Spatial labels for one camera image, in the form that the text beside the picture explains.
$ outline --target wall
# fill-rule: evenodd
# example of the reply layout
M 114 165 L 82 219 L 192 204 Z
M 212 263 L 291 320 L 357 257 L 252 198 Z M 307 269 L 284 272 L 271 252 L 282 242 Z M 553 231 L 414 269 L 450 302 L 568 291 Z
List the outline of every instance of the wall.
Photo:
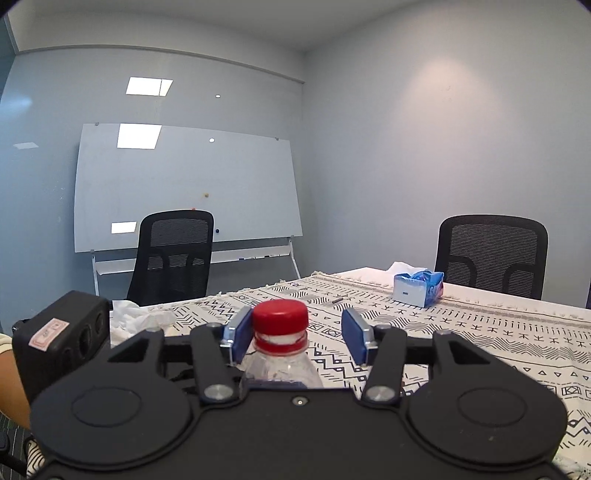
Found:
M 9 14 L 19 52 L 80 46 L 124 46 L 190 53 L 303 80 L 300 52 L 215 25 L 117 12 L 35 16 L 31 0 Z
M 174 83 L 163 98 L 125 95 L 130 76 Z M 75 254 L 73 245 L 82 124 L 155 123 L 280 137 L 292 143 L 301 181 L 301 90 L 299 83 L 260 71 L 155 51 L 73 48 L 17 56 L 0 101 L 0 319 L 5 331 L 73 288 L 93 292 L 90 256 Z M 20 142 L 39 148 L 13 147 Z M 214 265 L 210 291 L 294 277 L 288 258 Z M 123 298 L 129 275 L 102 277 L 100 284 L 105 296 Z
M 306 267 L 434 267 L 439 224 L 542 222 L 544 299 L 591 277 L 591 15 L 575 0 L 422 2 L 306 59 Z
M 14 61 L 14 49 L 6 22 L 0 21 L 0 96 L 4 91 L 8 73 Z

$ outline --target crumpled tissue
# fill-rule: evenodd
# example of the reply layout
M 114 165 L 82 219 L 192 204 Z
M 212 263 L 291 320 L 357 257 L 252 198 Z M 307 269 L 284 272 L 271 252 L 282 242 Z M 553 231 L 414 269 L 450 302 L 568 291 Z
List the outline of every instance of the crumpled tissue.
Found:
M 111 346 L 119 345 L 148 328 L 165 329 L 176 321 L 173 312 L 148 312 L 129 300 L 113 301 L 111 318 Z

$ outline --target plastic water bottle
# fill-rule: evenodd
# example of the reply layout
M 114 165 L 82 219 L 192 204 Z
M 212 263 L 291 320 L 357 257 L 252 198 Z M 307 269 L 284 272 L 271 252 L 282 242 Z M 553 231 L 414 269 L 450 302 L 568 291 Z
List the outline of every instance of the plastic water bottle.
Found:
M 255 332 L 252 362 L 245 378 L 250 388 L 322 388 L 306 355 L 308 308 L 298 300 L 269 300 L 252 311 Z

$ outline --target whiteboard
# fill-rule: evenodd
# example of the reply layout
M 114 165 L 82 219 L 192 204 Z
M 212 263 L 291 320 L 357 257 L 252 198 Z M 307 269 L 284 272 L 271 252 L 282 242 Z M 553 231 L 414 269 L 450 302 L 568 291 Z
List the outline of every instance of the whiteboard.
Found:
M 301 235 L 287 140 L 163 126 L 153 150 L 117 148 L 119 124 L 84 124 L 74 194 L 74 249 L 138 246 L 151 213 L 211 212 L 216 242 Z M 135 231 L 111 233 L 113 223 Z

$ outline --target person's arm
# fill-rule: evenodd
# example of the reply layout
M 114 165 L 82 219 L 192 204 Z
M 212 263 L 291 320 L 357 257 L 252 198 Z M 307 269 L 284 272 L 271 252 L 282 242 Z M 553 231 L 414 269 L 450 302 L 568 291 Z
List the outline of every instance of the person's arm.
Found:
M 0 333 L 0 411 L 21 427 L 29 428 L 29 402 L 12 353 L 12 339 Z

